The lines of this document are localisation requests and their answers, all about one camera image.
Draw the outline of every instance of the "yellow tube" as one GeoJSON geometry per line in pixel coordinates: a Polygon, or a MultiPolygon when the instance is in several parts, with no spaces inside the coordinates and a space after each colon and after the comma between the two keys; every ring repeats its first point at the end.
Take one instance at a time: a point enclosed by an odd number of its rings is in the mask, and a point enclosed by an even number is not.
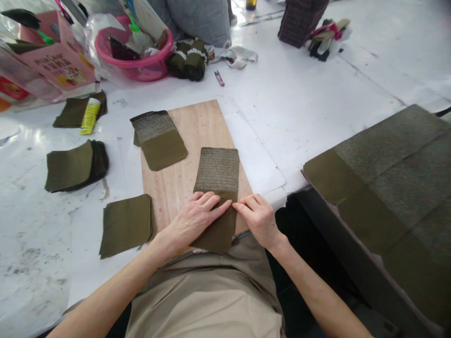
{"type": "Polygon", "coordinates": [[[81,122],[81,135],[89,135],[93,132],[95,121],[97,120],[97,114],[100,109],[100,101],[95,98],[90,98],[86,106],[85,115],[81,122]]]}

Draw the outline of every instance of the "thread snips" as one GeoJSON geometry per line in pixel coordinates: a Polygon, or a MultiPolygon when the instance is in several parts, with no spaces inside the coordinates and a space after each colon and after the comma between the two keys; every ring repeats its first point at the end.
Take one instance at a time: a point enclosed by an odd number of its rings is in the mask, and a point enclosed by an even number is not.
{"type": "Polygon", "coordinates": [[[218,80],[221,87],[224,87],[226,84],[222,80],[221,74],[217,70],[215,70],[215,76],[216,76],[216,80],[218,80]]]}

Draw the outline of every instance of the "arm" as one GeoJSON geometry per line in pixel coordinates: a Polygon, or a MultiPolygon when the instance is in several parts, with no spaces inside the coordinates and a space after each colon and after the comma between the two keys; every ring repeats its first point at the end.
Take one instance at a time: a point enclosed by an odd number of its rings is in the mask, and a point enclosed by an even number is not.
{"type": "Polygon", "coordinates": [[[297,254],[277,228],[271,205],[254,194],[234,203],[256,240],[288,273],[311,313],[328,337],[368,338],[371,333],[340,297],[297,254]]]}
{"type": "Polygon", "coordinates": [[[176,218],[128,265],[78,305],[49,338],[105,337],[127,304],[160,265],[185,249],[231,205],[211,210],[220,197],[195,192],[176,218]]]}

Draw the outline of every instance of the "pink basket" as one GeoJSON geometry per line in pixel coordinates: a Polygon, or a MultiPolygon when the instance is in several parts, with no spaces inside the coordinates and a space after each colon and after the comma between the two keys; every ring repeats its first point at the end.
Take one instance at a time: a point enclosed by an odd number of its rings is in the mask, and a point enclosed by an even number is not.
{"type": "Polygon", "coordinates": [[[156,81],[165,77],[168,69],[164,61],[171,52],[172,45],[174,44],[174,37],[172,36],[171,30],[168,28],[168,41],[158,54],[135,61],[118,60],[111,56],[109,37],[112,36],[122,43],[126,43],[132,32],[128,27],[131,23],[128,16],[119,16],[116,19],[125,28],[125,31],[112,27],[99,31],[95,39],[95,49],[99,56],[106,62],[117,66],[124,75],[136,81],[156,81]]]}

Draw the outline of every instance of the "light wood board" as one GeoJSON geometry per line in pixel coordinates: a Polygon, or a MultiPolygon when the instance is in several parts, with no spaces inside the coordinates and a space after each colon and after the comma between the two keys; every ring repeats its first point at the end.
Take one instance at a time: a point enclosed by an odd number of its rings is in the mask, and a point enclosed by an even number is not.
{"type": "MultiPolygon", "coordinates": [[[[152,198],[157,232],[167,227],[193,193],[201,148],[235,148],[216,100],[168,110],[182,137],[188,156],[160,171],[151,171],[141,151],[144,193],[152,198]]],[[[252,193],[240,162],[238,199],[252,193]]],[[[248,229],[238,215],[235,234],[248,229]]]]}

